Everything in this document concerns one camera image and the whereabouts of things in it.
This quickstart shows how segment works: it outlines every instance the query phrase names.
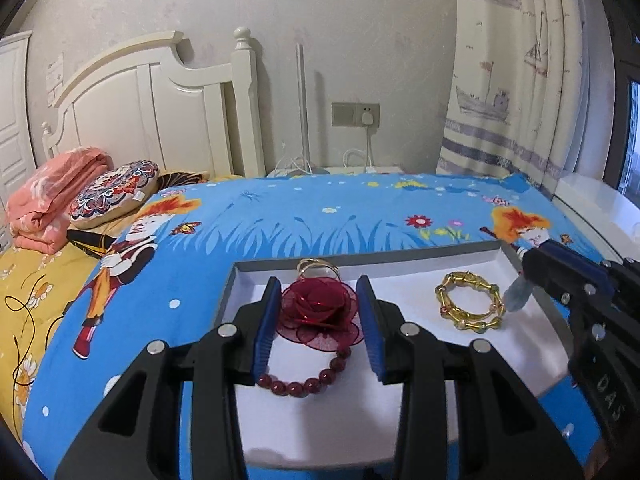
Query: curtain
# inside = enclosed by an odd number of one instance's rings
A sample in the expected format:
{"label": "curtain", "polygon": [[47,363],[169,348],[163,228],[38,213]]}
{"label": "curtain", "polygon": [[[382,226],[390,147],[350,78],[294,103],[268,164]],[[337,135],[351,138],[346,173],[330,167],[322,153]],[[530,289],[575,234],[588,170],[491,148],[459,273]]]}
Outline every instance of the curtain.
{"label": "curtain", "polygon": [[580,111],[578,0],[457,1],[438,173],[523,173],[551,195],[570,158]]}

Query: blue blanket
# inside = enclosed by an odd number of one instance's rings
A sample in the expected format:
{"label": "blue blanket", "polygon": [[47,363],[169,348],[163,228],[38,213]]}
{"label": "blue blanket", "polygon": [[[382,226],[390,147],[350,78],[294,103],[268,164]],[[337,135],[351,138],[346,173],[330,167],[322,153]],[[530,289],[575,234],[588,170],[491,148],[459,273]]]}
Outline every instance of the blue blanket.
{"label": "blue blanket", "polygon": [[[235,261],[494,237],[525,247],[551,237],[600,260],[577,228],[520,176],[326,175],[163,190],[98,264],[60,324],[31,391],[24,441],[53,478],[91,412],[148,341],[180,345],[210,330]],[[564,381],[542,403],[559,428],[575,425],[569,442],[583,460],[598,433],[579,391]],[[182,446],[183,478],[188,461]],[[280,475],[324,478],[251,470],[254,479]]]}

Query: wall outlet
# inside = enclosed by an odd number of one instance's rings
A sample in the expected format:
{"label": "wall outlet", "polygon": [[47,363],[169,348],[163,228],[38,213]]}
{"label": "wall outlet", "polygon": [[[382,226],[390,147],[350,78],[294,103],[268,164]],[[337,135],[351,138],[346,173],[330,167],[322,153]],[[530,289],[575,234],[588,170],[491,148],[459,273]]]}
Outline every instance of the wall outlet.
{"label": "wall outlet", "polygon": [[331,126],[365,126],[362,114],[373,115],[371,128],[380,126],[380,104],[378,103],[331,103]]}

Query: yellow bedsheet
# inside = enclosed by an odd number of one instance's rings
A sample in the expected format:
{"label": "yellow bedsheet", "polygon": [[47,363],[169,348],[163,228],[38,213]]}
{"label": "yellow bedsheet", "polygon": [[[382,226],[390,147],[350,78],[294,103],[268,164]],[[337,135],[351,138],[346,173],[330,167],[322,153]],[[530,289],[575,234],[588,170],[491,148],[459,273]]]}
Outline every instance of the yellow bedsheet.
{"label": "yellow bedsheet", "polygon": [[15,247],[0,256],[0,413],[16,437],[22,434],[28,384],[38,373],[47,332],[50,341],[60,323],[56,318],[96,263],[71,244],[53,256]]}

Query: pink quilt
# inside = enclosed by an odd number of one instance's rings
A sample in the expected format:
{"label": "pink quilt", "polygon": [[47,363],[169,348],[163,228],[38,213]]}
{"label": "pink quilt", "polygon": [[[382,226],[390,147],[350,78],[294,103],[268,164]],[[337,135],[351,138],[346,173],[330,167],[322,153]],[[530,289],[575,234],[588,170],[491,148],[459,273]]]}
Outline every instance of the pink quilt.
{"label": "pink quilt", "polygon": [[106,153],[75,148],[48,160],[9,198],[6,222],[15,245],[54,254],[66,243],[71,201],[110,169]]}

